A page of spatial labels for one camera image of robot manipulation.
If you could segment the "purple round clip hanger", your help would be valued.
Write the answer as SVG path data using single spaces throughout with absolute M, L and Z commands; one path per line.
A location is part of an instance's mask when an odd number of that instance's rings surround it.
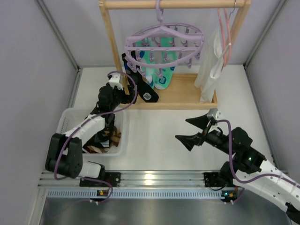
M 144 28 L 126 38 L 125 60 L 134 72 L 146 76 L 150 68 L 162 78 L 163 70 L 178 65 L 192 66 L 199 60 L 204 45 L 203 32 L 190 24 L 163 22 L 164 10 L 156 1 L 158 24 Z

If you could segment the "brown tan striped sock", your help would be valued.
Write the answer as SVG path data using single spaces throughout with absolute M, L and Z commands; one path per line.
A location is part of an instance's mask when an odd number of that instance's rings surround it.
M 116 148 L 115 146 L 112 146 L 110 148 L 98 148 L 95 146 L 87 146 L 86 150 L 90 153 L 90 154 L 117 154 L 118 148 Z

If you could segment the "brown tan argyle sock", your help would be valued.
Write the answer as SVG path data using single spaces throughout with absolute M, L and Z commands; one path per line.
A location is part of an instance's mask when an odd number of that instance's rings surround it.
M 110 138 L 110 146 L 118 147 L 121 139 L 121 132 L 114 127 L 112 130 L 112 136 Z

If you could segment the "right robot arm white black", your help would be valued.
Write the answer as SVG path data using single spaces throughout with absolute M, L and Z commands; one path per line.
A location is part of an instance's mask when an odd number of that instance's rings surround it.
M 188 151 L 207 143 L 227 154 L 229 159 L 218 172 L 224 186 L 234 185 L 249 190 L 272 202 L 290 220 L 300 222 L 300 185 L 276 168 L 262 153 L 254 149 L 253 140 L 240 127 L 219 119 L 217 114 L 186 119 L 201 129 L 195 135 L 176 135 Z

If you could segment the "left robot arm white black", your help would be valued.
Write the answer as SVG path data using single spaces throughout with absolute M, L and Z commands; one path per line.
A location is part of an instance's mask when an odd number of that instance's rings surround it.
M 107 83 L 100 88 L 98 102 L 85 119 L 64 133 L 55 133 L 50 140 L 45 168 L 56 180 L 65 178 L 102 177 L 105 167 L 84 161 L 84 154 L 97 156 L 118 154 L 123 147 L 124 127 L 115 125 L 120 104 L 136 101 L 137 87 L 128 85 L 126 94 L 120 84 Z

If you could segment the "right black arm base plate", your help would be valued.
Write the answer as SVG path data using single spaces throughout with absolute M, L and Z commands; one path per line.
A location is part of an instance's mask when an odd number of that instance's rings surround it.
M 220 173 L 220 172 L 204 172 L 204 183 L 208 188 L 225 188 L 225 187 L 244 187 L 243 184 L 234 184 L 233 175 L 231 173 Z

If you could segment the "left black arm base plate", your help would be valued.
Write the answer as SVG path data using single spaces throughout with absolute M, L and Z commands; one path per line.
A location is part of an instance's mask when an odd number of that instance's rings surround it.
M 104 174 L 100 175 L 97 180 L 103 180 L 105 182 L 110 183 L 113 187 L 118 187 L 121 181 L 121 173 L 120 172 L 105 172 Z M 80 180 L 80 187 L 107 187 L 106 184 L 81 179 Z

